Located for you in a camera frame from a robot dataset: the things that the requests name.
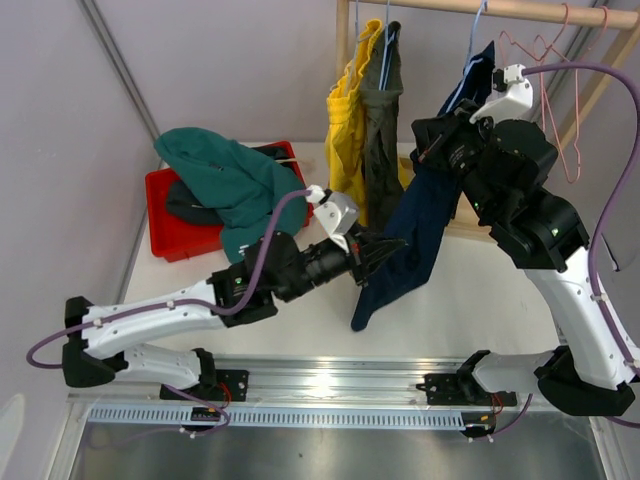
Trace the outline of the navy blue shorts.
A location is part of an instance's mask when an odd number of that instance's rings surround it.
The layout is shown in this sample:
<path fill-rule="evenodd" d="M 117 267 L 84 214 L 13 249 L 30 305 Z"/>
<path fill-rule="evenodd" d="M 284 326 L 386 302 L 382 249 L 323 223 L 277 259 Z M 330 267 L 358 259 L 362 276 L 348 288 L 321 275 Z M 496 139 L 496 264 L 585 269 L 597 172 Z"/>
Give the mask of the navy blue shorts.
<path fill-rule="evenodd" d="M 406 246 L 382 264 L 362 289 L 351 320 L 355 332 L 364 330 L 377 310 L 427 283 L 444 229 L 456 211 L 460 195 L 452 200 L 423 200 L 415 170 L 414 173 L 387 225 L 380 231 L 386 237 L 403 238 Z"/>

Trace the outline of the pink hanger of teal shorts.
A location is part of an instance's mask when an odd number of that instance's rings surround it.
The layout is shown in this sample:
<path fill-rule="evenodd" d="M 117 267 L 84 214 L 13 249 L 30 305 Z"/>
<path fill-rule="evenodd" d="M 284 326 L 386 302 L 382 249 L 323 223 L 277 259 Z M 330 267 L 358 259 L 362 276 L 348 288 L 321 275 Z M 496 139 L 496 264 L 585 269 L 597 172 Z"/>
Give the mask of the pink hanger of teal shorts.
<path fill-rule="evenodd" d="M 524 54 L 526 54 L 532 61 L 535 62 L 536 66 L 543 66 L 546 63 L 547 58 L 551 53 L 555 54 L 558 57 L 557 63 L 561 61 L 564 61 L 564 62 L 569 61 L 569 59 L 564 54 L 562 54 L 555 48 L 556 41 L 562 36 L 564 30 L 568 25 L 569 16 L 571 12 L 571 8 L 566 2 L 563 2 L 562 5 L 565 8 L 562 27 L 560 28 L 560 30 L 558 31 L 558 33 L 550 43 L 547 43 L 546 39 L 542 35 L 538 34 L 533 41 L 532 49 L 528 50 L 518 41 L 514 40 L 510 35 L 510 33 L 507 32 L 506 30 L 502 30 L 500 32 L 500 35 L 498 37 L 498 48 L 499 48 L 500 56 L 504 66 L 507 65 L 507 57 L 505 56 L 504 48 L 502 46 L 503 38 L 507 39 L 510 46 L 516 46 Z M 563 153 L 563 147 L 561 146 L 561 139 L 558 133 L 558 128 L 556 126 L 553 110 L 550 104 L 549 94 L 547 92 L 547 88 L 544 80 L 544 73 L 539 73 L 538 77 L 539 77 L 539 89 L 540 89 L 540 108 L 541 108 L 540 118 L 541 118 L 542 131 L 546 132 L 547 122 L 550 122 L 551 129 L 553 132 L 553 137 L 556 142 L 556 146 L 558 147 L 558 150 L 559 150 L 559 156 L 564 169 L 565 178 L 569 184 L 575 184 L 580 179 L 580 176 L 581 176 L 581 153 L 578 146 L 580 127 L 577 127 L 577 133 L 575 134 L 575 137 L 573 140 L 573 149 L 576 154 L 576 165 L 575 165 L 575 172 L 572 173 L 571 169 L 567 165 L 567 161 Z"/>

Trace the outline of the teal green shorts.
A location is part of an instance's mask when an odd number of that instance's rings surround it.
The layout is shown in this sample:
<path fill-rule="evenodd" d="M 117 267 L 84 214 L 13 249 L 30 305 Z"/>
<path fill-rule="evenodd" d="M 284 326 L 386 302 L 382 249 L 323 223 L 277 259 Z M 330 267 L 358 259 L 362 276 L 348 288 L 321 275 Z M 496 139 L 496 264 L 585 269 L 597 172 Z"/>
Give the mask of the teal green shorts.
<path fill-rule="evenodd" d="M 305 185 L 269 156 L 197 127 L 169 130 L 154 148 L 205 208 L 219 215 L 220 241 L 230 263 L 265 233 L 278 202 Z"/>

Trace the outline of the dark grey shorts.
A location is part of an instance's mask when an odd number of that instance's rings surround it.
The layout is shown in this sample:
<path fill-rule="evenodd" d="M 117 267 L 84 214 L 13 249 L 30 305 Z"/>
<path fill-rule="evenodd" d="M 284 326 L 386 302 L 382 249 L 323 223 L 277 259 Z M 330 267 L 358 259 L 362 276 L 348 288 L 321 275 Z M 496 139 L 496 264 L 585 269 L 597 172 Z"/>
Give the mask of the dark grey shorts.
<path fill-rule="evenodd" d="M 291 159 L 282 146 L 259 146 L 253 147 L 253 150 L 278 163 Z M 170 215 L 191 225 L 221 226 L 224 224 L 218 212 L 214 208 L 204 207 L 182 180 L 174 181 L 169 187 L 165 209 Z"/>

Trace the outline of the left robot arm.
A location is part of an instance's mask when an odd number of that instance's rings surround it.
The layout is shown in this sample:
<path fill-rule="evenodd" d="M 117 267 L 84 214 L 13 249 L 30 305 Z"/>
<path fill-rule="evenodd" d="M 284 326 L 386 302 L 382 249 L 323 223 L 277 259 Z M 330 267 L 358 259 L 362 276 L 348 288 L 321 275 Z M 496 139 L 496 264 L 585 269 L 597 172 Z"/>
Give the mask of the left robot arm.
<path fill-rule="evenodd" d="M 71 298 L 65 306 L 65 383 L 90 388 L 114 380 L 152 382 L 207 399 L 217 387 L 212 354 L 202 348 L 172 351 L 154 346 L 155 340 L 271 318 L 277 301 L 296 300 L 345 273 L 362 282 L 369 271 L 365 251 L 357 232 L 301 250 L 292 236 L 277 231 L 251 246 L 241 262 L 155 299 L 98 306 L 83 296 Z"/>

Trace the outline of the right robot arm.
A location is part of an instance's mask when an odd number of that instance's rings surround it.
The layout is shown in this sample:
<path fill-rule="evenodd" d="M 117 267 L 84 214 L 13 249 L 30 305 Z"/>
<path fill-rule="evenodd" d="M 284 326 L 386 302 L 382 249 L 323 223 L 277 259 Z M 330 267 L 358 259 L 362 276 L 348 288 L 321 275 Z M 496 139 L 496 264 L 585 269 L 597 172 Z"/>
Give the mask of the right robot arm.
<path fill-rule="evenodd" d="M 486 116 L 470 101 L 416 120 L 412 131 L 416 174 L 386 229 L 406 246 L 362 290 L 352 329 L 364 329 L 377 310 L 428 280 L 454 205 L 465 196 L 543 296 L 563 344 L 539 354 L 478 351 L 457 370 L 458 395 L 475 404 L 491 393 L 539 394 L 569 415 L 621 416 L 634 402 L 639 372 L 579 214 L 544 188 L 556 148 L 536 124 Z"/>

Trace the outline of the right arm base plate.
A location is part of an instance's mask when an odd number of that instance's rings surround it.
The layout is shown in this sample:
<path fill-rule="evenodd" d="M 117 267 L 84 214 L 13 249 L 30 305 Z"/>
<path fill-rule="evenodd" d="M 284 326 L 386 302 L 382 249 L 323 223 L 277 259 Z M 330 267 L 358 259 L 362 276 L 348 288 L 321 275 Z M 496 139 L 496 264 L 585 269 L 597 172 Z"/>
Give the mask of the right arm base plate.
<path fill-rule="evenodd" d="M 430 373 L 415 389 L 423 392 L 431 406 L 506 406 L 518 404 L 517 395 L 506 391 L 490 393 L 472 376 L 457 373 Z"/>

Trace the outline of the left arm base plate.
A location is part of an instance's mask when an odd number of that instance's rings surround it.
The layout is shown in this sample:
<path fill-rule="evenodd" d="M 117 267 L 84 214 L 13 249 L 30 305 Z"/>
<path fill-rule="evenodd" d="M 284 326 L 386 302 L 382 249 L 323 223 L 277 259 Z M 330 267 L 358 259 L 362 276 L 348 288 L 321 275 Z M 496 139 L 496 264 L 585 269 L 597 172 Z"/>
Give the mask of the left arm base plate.
<path fill-rule="evenodd" d="M 200 383 L 184 390 L 184 393 L 212 402 L 245 402 L 249 378 L 248 370 L 222 369 L 216 372 L 213 384 Z"/>

